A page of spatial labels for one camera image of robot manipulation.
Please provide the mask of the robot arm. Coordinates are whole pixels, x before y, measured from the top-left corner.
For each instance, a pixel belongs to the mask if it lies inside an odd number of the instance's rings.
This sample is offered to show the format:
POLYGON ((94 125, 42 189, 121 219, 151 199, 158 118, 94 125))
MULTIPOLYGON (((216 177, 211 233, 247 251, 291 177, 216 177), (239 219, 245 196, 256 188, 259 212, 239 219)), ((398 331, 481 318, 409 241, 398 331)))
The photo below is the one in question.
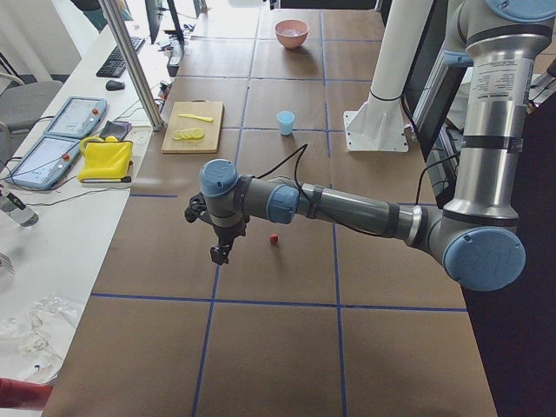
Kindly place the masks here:
POLYGON ((512 206, 533 67, 553 40, 552 1, 392 1, 368 97, 341 122, 347 190, 276 169, 241 174, 247 157, 200 171, 192 215, 224 264, 248 222, 296 215, 432 256, 462 287, 504 288, 537 267, 512 206))

